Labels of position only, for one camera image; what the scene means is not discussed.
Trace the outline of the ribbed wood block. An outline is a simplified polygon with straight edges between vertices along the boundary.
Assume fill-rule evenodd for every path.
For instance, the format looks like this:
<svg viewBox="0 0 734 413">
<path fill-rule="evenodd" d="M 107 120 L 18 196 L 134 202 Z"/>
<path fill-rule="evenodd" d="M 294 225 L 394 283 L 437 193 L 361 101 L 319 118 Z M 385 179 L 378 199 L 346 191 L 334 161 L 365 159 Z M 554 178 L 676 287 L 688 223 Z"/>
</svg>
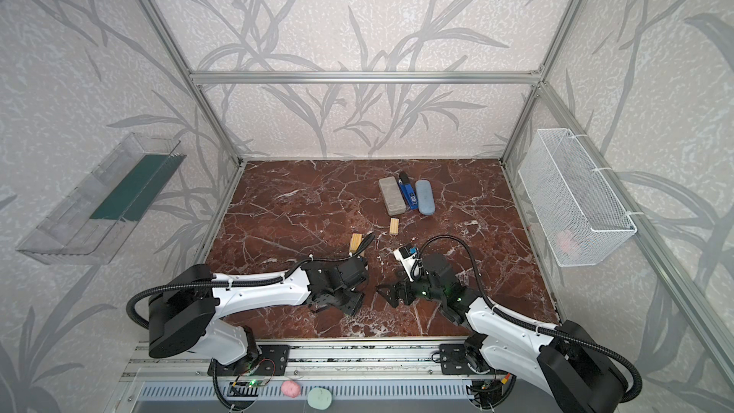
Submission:
<svg viewBox="0 0 734 413">
<path fill-rule="evenodd" d="M 390 219 L 389 233 L 391 235 L 397 235 L 399 233 L 399 219 L 398 218 Z"/>
</svg>

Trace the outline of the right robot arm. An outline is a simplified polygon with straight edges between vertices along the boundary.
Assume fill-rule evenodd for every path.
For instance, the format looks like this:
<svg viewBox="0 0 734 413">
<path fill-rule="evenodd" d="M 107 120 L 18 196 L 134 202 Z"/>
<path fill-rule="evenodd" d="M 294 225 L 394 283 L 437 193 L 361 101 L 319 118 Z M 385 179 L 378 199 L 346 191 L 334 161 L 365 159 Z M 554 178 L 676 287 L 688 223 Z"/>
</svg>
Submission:
<svg viewBox="0 0 734 413">
<path fill-rule="evenodd" d="M 622 402 L 630 385 L 580 325 L 554 326 L 487 304 L 442 254 L 420 258 L 414 247 L 393 254 L 403 267 L 399 282 L 378 286 L 378 294 L 392 307 L 434 301 L 449 321 L 471 330 L 464 351 L 474 373 L 508 372 L 552 395 L 564 412 L 613 412 Z"/>
</svg>

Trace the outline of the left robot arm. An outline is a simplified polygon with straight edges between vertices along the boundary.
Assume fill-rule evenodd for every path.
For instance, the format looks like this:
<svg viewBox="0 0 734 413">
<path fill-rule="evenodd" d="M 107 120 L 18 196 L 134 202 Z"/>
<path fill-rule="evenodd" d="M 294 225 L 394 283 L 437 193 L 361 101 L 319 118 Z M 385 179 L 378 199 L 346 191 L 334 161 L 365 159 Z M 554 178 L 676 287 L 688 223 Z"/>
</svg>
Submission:
<svg viewBox="0 0 734 413">
<path fill-rule="evenodd" d="M 130 319 L 148 330 L 148 353 L 167 359 L 183 353 L 231 365 L 257 354 L 252 331 L 225 322 L 230 315 L 273 306 L 335 308 L 353 317 L 364 300 L 357 288 L 368 280 L 367 260 L 298 262 L 284 272 L 261 275 L 212 273 L 204 264 L 164 286 L 137 294 Z"/>
</svg>

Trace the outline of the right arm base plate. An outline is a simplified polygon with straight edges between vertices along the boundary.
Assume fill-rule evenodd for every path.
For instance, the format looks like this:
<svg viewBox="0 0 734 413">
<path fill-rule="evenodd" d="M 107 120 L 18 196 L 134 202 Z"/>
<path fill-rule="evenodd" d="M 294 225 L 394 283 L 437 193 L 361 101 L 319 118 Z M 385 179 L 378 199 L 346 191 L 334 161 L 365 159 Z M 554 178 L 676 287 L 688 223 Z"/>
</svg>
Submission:
<svg viewBox="0 0 734 413">
<path fill-rule="evenodd" d="M 470 366 L 466 356 L 466 348 L 462 343 L 440 344 L 438 363 L 441 365 L 441 372 L 445 376 L 483 375 L 483 372 L 478 372 Z"/>
</svg>

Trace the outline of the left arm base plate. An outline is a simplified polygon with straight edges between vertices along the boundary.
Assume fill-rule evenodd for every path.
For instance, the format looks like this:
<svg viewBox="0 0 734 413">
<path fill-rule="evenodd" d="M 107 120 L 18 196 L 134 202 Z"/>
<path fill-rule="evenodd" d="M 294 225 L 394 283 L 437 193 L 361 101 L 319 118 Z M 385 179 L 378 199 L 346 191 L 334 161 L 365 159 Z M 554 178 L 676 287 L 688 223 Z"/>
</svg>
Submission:
<svg viewBox="0 0 734 413">
<path fill-rule="evenodd" d="M 290 345 L 267 344 L 259 347 L 258 356 L 247 355 L 241 361 L 230 365 L 221 365 L 214 361 L 208 367 L 208 376 L 216 374 L 218 377 L 237 376 L 284 376 L 290 355 Z"/>
</svg>

